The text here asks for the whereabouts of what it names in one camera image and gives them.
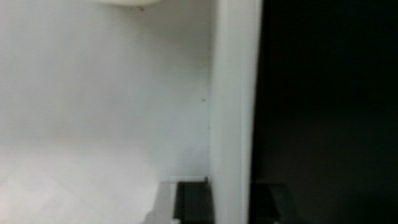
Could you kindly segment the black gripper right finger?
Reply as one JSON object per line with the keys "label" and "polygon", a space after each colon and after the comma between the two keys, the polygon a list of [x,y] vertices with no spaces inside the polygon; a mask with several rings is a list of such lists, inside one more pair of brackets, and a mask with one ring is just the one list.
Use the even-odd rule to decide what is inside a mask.
{"label": "black gripper right finger", "polygon": [[281,183],[254,184],[252,224],[295,224],[297,211],[290,190]]}

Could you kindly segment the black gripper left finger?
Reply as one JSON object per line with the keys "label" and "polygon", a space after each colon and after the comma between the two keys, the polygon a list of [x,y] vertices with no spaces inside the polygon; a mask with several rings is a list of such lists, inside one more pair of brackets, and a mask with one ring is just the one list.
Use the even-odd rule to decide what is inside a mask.
{"label": "black gripper left finger", "polygon": [[213,224],[213,196],[206,181],[178,183],[172,218],[179,224]]}

